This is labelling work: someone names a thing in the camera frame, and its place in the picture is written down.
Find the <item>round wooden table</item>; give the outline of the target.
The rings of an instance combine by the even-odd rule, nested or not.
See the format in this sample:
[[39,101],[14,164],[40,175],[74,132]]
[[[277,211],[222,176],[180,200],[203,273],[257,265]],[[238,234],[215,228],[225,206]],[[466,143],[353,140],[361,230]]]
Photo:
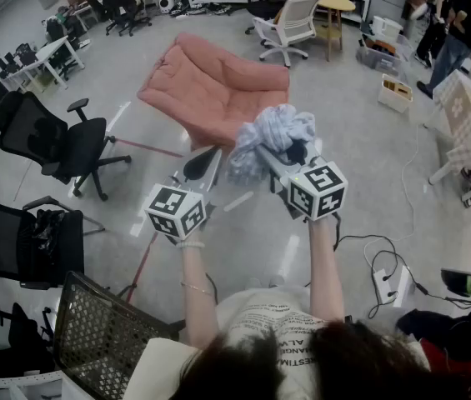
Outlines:
[[326,14],[325,19],[314,15],[313,24],[317,37],[322,38],[327,44],[326,58],[329,61],[334,42],[338,44],[340,51],[343,50],[342,14],[353,12],[355,5],[349,0],[319,0],[317,9],[324,10]]

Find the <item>clear plastic bin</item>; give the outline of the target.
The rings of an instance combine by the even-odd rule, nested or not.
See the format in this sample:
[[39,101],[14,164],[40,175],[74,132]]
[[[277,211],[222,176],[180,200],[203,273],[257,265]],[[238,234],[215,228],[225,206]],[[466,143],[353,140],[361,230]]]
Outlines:
[[402,81],[407,80],[413,48],[405,36],[398,35],[394,42],[385,36],[361,33],[358,44],[356,59],[360,63]]

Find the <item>black mesh chair near left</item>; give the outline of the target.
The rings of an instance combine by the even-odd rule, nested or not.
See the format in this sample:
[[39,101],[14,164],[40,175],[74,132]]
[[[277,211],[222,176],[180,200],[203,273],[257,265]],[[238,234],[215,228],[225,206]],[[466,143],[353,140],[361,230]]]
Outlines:
[[165,323],[77,272],[65,278],[53,335],[59,369],[95,400],[123,400],[148,341],[177,341],[183,320]]

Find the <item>white kettle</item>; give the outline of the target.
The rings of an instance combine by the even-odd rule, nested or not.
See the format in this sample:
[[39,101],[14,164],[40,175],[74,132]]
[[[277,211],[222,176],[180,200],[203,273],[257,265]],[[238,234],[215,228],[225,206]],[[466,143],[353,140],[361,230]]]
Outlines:
[[373,17],[372,31],[374,34],[396,38],[402,30],[402,25],[390,18],[379,16]]

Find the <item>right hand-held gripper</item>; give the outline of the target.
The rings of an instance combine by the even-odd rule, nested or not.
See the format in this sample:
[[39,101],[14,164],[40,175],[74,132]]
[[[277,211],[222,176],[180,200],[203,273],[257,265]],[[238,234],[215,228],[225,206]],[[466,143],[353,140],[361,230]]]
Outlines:
[[296,140],[284,154],[257,145],[257,155],[270,173],[270,191],[278,195],[291,218],[311,221],[338,216],[348,180],[333,161],[321,156],[313,142]]

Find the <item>light blue cloth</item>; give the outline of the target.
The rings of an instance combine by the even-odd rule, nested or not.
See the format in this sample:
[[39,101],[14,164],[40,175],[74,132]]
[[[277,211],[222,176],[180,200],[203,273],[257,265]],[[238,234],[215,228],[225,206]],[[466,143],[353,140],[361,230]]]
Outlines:
[[227,180],[238,185],[263,180],[268,165],[258,155],[259,145],[284,154],[296,140],[312,142],[315,132],[312,113],[298,112],[290,104],[266,107],[254,122],[245,122],[238,130],[235,146],[228,156]]

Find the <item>checkered cloth table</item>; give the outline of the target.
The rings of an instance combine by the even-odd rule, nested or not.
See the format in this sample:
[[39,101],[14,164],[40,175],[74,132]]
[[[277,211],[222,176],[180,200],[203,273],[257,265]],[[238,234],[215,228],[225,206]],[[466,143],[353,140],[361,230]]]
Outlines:
[[[459,70],[453,71],[434,90],[435,114],[446,120],[452,148],[446,153],[447,162],[428,179],[434,185],[451,172],[460,174],[471,169],[471,79]],[[471,189],[461,201],[471,205]]]

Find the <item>black swivel chair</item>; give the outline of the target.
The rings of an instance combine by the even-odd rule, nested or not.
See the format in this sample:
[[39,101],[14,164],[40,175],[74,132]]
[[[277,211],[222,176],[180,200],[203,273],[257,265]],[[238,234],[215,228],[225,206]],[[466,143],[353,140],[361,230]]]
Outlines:
[[121,37],[124,32],[133,35],[133,29],[138,25],[151,26],[151,18],[143,12],[144,4],[142,0],[115,0],[118,4],[118,14],[121,29],[118,35]]
[[94,12],[102,19],[109,20],[110,23],[105,27],[105,33],[108,36],[116,26],[125,26],[129,21],[128,6],[131,0],[87,0]]

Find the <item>pink cushioned sofa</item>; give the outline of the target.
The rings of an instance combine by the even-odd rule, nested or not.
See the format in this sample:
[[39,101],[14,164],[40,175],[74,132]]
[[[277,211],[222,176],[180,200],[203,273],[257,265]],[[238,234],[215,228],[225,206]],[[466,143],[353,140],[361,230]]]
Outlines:
[[180,124],[191,149],[229,153],[238,131],[268,107],[288,103],[288,69],[241,58],[198,35],[179,33],[137,97]]

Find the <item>black plastic bag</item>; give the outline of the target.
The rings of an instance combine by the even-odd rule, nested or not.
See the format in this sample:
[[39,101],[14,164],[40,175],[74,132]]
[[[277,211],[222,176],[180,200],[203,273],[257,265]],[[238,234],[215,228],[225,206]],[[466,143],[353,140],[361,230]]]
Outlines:
[[57,265],[77,235],[78,223],[73,212],[37,210],[32,230],[33,244],[38,255],[50,265]]

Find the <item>white power strip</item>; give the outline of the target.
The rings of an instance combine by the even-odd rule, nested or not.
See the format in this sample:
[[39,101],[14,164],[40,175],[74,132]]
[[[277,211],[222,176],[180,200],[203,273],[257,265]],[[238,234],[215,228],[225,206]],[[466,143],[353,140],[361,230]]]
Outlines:
[[394,308],[404,308],[413,279],[409,270],[401,265],[400,272],[393,276],[386,273],[384,269],[378,270],[374,275],[378,302],[382,305],[392,305]]

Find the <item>black mesh chair metal legs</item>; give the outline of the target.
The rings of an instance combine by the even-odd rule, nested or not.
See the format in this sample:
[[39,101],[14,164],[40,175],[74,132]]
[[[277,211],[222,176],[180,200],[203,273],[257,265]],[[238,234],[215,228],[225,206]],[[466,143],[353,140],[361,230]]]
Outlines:
[[[56,266],[39,256],[33,244],[32,230],[38,209],[63,210],[76,215],[78,235]],[[50,196],[32,201],[21,209],[0,204],[0,278],[17,281],[27,289],[59,288],[68,273],[84,272],[83,238],[104,230],[100,222]]]

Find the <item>white storage box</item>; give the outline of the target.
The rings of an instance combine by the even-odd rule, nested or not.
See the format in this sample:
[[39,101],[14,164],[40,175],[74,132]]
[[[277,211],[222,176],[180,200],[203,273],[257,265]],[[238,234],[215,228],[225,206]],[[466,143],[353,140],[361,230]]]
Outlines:
[[407,84],[384,73],[378,92],[378,101],[398,113],[404,113],[413,102],[413,92]]

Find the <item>person's left forearm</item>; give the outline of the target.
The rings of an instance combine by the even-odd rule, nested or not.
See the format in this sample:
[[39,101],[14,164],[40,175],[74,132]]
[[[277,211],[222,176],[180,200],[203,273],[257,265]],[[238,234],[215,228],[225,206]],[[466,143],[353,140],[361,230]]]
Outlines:
[[184,240],[180,247],[188,341],[191,346],[201,350],[219,334],[213,290],[201,257],[203,248],[198,232]]

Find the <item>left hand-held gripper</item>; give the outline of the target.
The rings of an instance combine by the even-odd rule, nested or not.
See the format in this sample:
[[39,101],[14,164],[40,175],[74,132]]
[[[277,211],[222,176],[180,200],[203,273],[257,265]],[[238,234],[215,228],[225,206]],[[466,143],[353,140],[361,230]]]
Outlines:
[[220,147],[196,149],[153,186],[145,212],[156,232],[184,241],[205,222],[205,197],[215,184],[222,157]]

